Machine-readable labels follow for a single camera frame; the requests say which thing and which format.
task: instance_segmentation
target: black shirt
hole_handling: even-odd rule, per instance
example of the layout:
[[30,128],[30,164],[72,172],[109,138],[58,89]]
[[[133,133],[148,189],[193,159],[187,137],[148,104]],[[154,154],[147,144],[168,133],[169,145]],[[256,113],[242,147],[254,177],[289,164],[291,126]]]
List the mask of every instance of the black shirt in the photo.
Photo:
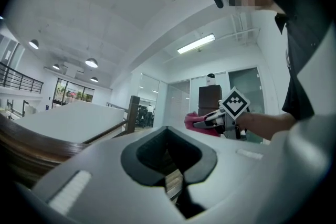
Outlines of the black shirt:
[[286,24],[288,33],[289,88],[282,110],[297,120],[314,114],[309,99],[301,86],[297,74],[314,54],[330,23],[324,0],[274,0],[286,13],[277,14],[275,21],[282,33]]

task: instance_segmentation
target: wooden post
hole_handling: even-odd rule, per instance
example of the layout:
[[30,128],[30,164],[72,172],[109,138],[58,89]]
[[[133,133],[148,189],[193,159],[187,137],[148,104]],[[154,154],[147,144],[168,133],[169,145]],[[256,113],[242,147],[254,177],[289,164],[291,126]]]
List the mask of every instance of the wooden post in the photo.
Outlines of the wooden post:
[[130,105],[128,107],[128,113],[127,113],[127,124],[125,128],[125,134],[134,133],[135,131],[135,122],[137,120],[137,114],[138,114],[138,108],[140,103],[140,97],[139,96],[131,96]]

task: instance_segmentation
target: gray surface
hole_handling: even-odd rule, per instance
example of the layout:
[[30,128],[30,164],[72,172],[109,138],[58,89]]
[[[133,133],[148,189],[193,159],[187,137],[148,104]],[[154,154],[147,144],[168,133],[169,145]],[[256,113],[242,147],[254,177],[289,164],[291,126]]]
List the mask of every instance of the gray surface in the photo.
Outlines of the gray surface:
[[[135,183],[120,164],[122,150],[149,131],[93,145],[56,167],[34,187],[47,201],[78,170],[92,179],[68,217],[81,223],[281,223],[321,182],[332,162],[336,115],[315,116],[275,135],[270,145],[227,140],[179,129],[213,148],[218,157],[208,179],[188,187],[206,210],[185,220],[164,188]],[[258,160],[239,149],[262,153]]]

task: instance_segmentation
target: window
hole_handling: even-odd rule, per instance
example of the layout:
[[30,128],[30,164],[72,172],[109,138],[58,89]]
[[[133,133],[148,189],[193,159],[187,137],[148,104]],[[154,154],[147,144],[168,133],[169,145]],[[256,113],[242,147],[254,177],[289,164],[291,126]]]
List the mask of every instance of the window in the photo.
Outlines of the window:
[[78,101],[91,103],[94,92],[94,89],[86,88],[66,80],[58,79],[55,88],[54,99],[52,101],[52,108]]

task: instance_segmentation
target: black metal railing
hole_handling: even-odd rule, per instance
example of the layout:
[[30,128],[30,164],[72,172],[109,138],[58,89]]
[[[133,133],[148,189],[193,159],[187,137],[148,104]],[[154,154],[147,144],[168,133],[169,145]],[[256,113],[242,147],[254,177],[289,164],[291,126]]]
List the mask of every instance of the black metal railing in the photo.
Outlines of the black metal railing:
[[26,76],[0,62],[0,86],[41,93],[43,82]]

